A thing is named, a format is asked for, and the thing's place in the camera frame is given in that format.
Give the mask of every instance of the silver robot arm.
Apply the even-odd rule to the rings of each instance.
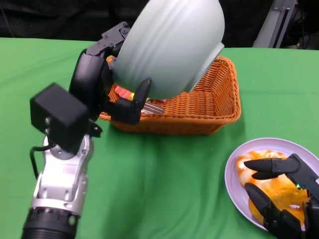
[[[43,145],[48,145],[47,137]],[[93,154],[93,141],[85,135],[77,154],[58,145],[44,151],[44,169],[34,190],[31,207],[48,207],[81,216],[88,184],[88,163]]]

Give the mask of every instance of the food on plate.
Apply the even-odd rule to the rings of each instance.
[[[286,209],[298,218],[303,225],[305,218],[302,203],[305,199],[307,199],[306,190],[299,190],[284,174],[277,178],[267,180],[253,179],[252,175],[255,171],[247,168],[244,165],[244,162],[262,158],[286,159],[287,156],[281,152],[273,150],[251,151],[241,155],[236,159],[236,170],[238,172],[240,184],[242,186],[248,182],[255,184],[267,194],[279,210]],[[258,212],[250,199],[248,206],[251,214],[262,224],[263,216]]]

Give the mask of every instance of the black cable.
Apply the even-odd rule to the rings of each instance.
[[[307,48],[308,48],[309,44],[310,44],[310,34],[308,33],[308,42],[307,42],[307,44],[306,44],[305,49],[307,49]]]
[[[31,150],[30,150],[30,159],[31,159],[31,163],[32,163],[33,173],[34,173],[34,176],[35,176],[36,179],[38,179],[38,177],[39,177],[39,172],[38,172],[38,169],[37,169],[37,166],[36,166],[34,152],[44,152],[44,151],[49,150],[53,146],[54,146],[54,144],[49,140],[47,146],[42,146],[42,147],[34,146],[34,147],[31,148]]]
[[[305,27],[304,27],[304,4],[303,0],[299,0],[300,4],[300,11],[301,11],[301,28],[302,28],[302,33],[303,33],[303,44],[302,44],[302,49],[305,49]]]
[[[4,13],[4,10],[3,10],[1,4],[0,4],[0,10],[1,10],[2,14],[3,14],[4,20],[5,20],[5,22],[6,22],[6,26],[8,27],[11,36],[12,36],[13,38],[15,38],[15,36],[14,36],[12,30],[11,30],[10,24],[9,24],[9,22],[8,22],[8,19],[7,19],[6,15],[5,15],[5,13]]]

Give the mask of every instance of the white bowl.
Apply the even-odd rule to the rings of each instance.
[[[224,28],[218,0],[150,0],[122,46],[114,82],[134,92],[151,77],[152,99],[190,92],[223,49]]]

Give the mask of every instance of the metal stand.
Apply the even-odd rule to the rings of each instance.
[[[280,48],[297,0],[274,0],[253,47]]]

